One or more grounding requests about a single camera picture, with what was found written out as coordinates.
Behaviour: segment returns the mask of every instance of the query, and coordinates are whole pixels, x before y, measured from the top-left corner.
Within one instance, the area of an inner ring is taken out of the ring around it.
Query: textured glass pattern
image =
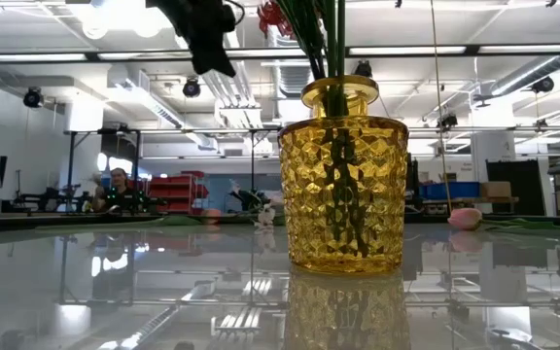
[[[329,174],[333,142],[343,135],[353,152],[343,150],[339,157],[346,161],[357,193],[338,170],[332,180]],[[377,117],[322,118],[289,126],[280,144],[293,263],[322,272],[381,273],[399,267],[407,128]],[[352,211],[349,203],[357,203],[358,209]]]
[[[285,349],[408,350],[399,273],[341,278],[293,271]]]

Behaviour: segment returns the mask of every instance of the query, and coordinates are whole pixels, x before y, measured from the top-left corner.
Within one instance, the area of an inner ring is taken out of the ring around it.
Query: red shelf
[[[167,178],[153,178],[149,186],[149,196],[162,198],[168,205],[160,206],[159,211],[168,213],[191,214],[196,211],[192,208],[196,199],[206,198],[209,191],[204,185],[195,182],[204,177],[199,171],[184,171],[183,175]]]

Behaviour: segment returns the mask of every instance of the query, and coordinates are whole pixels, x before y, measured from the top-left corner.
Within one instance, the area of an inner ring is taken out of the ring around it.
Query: yellow glass vase
[[[289,255],[319,272],[386,273],[402,263],[407,127],[369,117],[377,83],[342,78],[346,116],[328,116],[339,78],[304,88],[313,119],[279,133]]]
[[[285,349],[409,350],[400,273],[340,277],[294,269],[289,280]]]

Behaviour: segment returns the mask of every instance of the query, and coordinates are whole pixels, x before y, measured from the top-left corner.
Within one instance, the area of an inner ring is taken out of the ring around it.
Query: red flower
[[[257,13],[261,19],[259,22],[259,29],[264,33],[265,38],[267,37],[267,28],[269,25],[275,25],[278,27],[280,34],[295,39],[292,26],[275,1],[269,0],[264,5],[259,6]]]

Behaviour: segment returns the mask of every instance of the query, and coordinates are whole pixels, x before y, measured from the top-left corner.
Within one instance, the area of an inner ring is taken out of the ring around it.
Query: table
[[[22,337],[31,349],[560,345],[559,232],[407,224],[402,269],[377,278],[292,267],[284,227],[63,226],[0,237],[9,237],[0,341]]]

